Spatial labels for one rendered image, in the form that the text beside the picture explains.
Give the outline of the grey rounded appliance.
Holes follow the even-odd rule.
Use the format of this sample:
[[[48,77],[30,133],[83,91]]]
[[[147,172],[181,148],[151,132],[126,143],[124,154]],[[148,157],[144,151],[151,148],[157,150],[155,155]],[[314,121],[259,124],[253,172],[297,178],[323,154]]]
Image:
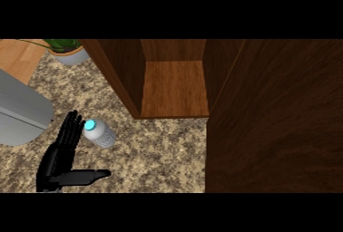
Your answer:
[[[52,118],[50,100],[0,69],[0,144],[28,143],[48,129]]]

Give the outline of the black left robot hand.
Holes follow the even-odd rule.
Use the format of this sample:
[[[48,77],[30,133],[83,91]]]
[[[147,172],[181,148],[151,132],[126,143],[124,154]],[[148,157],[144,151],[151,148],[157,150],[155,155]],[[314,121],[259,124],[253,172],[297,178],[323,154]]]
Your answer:
[[[36,173],[36,191],[61,192],[64,187],[89,186],[111,175],[108,169],[73,169],[76,150],[86,121],[71,111],[49,145]]]

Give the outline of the brown wooden cabinet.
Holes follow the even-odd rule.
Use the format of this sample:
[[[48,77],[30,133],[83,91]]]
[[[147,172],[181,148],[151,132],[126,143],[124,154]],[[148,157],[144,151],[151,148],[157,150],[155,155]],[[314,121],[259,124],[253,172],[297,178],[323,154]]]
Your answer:
[[[136,119],[210,115],[243,40],[83,39],[80,42]]]

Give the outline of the green plant in grey pot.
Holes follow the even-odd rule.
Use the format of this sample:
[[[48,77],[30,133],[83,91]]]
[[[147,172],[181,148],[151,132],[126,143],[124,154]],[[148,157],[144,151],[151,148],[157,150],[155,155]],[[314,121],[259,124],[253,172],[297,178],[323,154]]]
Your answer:
[[[46,44],[25,39],[21,39],[21,41],[48,48],[64,65],[80,64],[90,58],[79,39],[45,39]]]

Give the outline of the dark brown cabinet door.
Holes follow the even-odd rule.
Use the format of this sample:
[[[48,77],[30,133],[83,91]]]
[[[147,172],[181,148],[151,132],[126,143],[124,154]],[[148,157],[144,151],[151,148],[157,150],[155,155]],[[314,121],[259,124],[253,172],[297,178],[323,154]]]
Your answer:
[[[207,121],[207,192],[343,192],[343,40],[249,40]]]

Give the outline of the clear water bottle, cyan cap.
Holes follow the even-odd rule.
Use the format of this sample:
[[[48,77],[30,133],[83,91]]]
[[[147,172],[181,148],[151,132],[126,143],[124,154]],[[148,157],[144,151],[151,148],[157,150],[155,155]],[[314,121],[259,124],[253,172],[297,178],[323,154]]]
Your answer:
[[[116,132],[101,119],[86,120],[83,135],[101,148],[110,148],[116,143]]]

